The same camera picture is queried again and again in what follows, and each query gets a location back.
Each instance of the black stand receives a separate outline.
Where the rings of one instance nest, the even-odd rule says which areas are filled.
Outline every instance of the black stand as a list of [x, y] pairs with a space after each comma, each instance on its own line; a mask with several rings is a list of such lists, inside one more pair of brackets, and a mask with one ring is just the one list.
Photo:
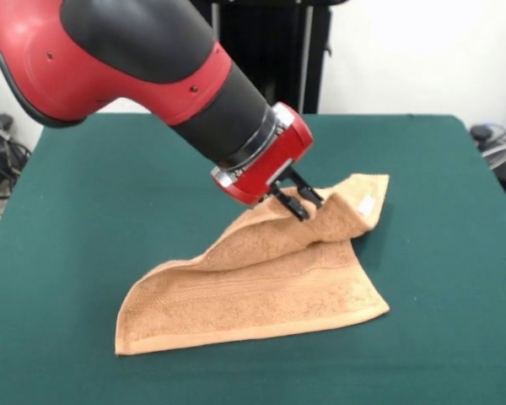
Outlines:
[[215, 37], [266, 97], [318, 111], [330, 6], [347, 0], [191, 0]]

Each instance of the orange towel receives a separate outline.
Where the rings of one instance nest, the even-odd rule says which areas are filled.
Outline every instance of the orange towel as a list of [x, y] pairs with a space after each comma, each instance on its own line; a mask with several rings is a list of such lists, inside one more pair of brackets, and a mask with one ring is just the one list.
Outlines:
[[207, 251], [136, 282], [116, 323], [116, 354], [188, 348], [346, 327], [390, 308], [351, 239], [380, 219], [389, 177], [352, 175], [300, 223], [273, 197], [240, 215]]

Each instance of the towel tag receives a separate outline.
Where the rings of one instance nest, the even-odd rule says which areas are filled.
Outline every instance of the towel tag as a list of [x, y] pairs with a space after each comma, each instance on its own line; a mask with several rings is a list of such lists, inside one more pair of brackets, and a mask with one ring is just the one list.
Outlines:
[[358, 211], [368, 217], [373, 212], [374, 204], [376, 201], [377, 200], [371, 197], [371, 194], [369, 194], [366, 198], [363, 199], [362, 203], [360, 203]]

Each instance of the metal pole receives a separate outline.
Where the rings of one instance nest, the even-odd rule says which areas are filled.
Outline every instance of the metal pole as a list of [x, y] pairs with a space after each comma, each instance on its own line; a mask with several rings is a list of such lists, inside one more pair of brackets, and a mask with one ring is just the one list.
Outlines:
[[307, 71], [310, 62], [311, 28], [313, 26], [313, 6], [305, 9], [304, 44], [302, 45], [302, 70], [300, 74], [298, 113], [304, 112], [305, 85], [307, 84]]
[[212, 3], [212, 29], [213, 36], [216, 41], [219, 41], [220, 25], [219, 25], [219, 4]]

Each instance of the table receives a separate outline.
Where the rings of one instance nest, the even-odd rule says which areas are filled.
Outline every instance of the table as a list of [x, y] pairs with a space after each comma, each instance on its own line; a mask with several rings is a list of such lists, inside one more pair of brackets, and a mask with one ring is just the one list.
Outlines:
[[386, 316], [114, 355], [130, 286], [204, 251], [242, 207], [153, 116], [45, 130], [0, 224], [0, 404], [506, 405], [506, 197], [452, 116], [307, 116], [316, 186], [391, 175], [353, 242]]

